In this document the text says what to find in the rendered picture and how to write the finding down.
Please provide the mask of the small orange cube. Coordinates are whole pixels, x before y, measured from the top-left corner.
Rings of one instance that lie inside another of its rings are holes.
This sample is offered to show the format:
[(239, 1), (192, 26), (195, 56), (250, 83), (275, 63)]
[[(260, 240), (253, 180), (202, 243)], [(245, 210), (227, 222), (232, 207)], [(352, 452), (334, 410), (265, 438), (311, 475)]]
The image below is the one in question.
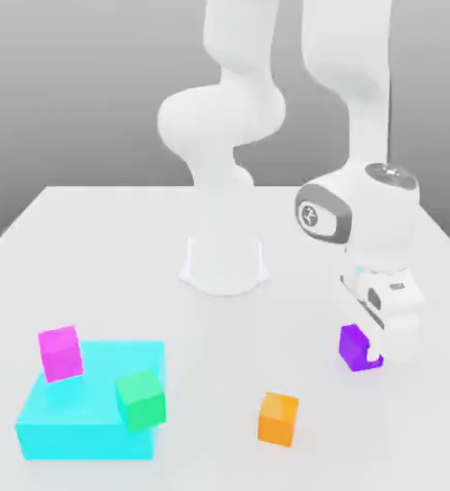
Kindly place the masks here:
[(266, 392), (259, 410), (257, 438), (260, 441), (291, 448), (293, 445), (298, 399)]

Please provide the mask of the large cyan box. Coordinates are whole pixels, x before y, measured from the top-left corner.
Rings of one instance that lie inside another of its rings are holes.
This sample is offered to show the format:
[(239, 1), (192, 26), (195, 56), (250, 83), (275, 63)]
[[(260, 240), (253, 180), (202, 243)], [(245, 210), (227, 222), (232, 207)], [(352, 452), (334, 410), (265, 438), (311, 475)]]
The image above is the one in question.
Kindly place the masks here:
[(115, 381), (150, 370), (165, 383), (161, 340), (83, 340), (84, 373), (47, 383), (39, 375), (15, 431), (26, 460), (151, 460), (156, 428), (130, 433)]

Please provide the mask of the small green cube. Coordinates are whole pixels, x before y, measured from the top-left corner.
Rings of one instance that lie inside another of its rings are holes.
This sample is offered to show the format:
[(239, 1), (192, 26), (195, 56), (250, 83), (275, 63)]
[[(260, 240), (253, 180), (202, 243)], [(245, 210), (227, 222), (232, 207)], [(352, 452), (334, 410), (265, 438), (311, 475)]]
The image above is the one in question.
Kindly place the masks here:
[(164, 388), (152, 371), (125, 375), (114, 386), (117, 408), (129, 433), (139, 433), (167, 420)]

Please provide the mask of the small magenta cube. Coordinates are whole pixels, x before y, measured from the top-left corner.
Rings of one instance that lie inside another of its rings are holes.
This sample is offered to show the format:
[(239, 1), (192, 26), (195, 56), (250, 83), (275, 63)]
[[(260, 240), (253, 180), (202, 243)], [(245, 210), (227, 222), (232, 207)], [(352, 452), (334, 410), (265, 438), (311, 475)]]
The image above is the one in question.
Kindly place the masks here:
[(43, 331), (37, 336), (48, 384), (84, 373), (80, 341), (74, 325)]

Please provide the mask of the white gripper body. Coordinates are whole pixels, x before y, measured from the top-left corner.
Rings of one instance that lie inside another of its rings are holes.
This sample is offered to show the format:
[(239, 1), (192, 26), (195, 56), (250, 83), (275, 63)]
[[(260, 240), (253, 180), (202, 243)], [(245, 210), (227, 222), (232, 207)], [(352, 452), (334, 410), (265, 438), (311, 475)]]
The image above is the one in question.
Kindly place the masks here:
[(417, 327), (421, 289), (411, 272), (343, 272), (340, 282), (343, 309), (360, 327), (369, 331), (374, 325), (382, 331)]

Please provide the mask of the small purple cube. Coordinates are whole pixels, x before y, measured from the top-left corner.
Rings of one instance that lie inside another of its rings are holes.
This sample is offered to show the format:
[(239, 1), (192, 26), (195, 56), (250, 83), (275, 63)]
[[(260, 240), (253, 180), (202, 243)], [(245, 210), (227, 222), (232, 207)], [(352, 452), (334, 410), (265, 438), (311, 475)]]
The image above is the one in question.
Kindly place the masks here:
[(368, 337), (357, 324), (344, 325), (341, 328), (339, 353), (352, 372), (375, 369), (384, 364), (382, 355), (374, 361), (367, 359), (369, 347)]

